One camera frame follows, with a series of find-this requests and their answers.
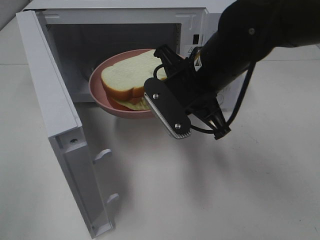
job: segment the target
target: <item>microwave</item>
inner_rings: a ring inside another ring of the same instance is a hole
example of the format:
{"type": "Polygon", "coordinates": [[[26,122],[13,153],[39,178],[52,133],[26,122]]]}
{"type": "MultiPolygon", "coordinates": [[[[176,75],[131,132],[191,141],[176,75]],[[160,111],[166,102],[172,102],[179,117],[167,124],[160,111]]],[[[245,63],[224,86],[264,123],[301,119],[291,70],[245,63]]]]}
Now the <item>microwave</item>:
{"type": "MultiPolygon", "coordinates": [[[[188,57],[217,31],[232,2],[33,0],[16,14],[48,140],[92,238],[114,227],[109,205],[119,196],[102,196],[94,164],[112,150],[91,156],[74,106],[94,102],[91,73],[114,55],[163,44],[188,57]]],[[[233,108],[243,79],[218,94],[222,109],[233,108]]]]}

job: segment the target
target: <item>slice of bread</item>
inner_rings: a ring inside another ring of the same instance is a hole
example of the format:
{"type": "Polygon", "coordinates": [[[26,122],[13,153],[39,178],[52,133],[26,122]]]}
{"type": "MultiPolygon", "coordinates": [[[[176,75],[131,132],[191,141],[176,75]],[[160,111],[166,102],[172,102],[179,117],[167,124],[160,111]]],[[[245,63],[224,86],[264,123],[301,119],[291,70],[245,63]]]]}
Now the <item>slice of bread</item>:
{"type": "MultiPolygon", "coordinates": [[[[155,50],[119,61],[106,67],[101,73],[101,81],[106,94],[116,101],[127,102],[144,95],[145,81],[153,77],[154,70],[162,62],[154,56],[155,50]]],[[[157,72],[159,79],[166,78],[163,68],[157,72]]]]}

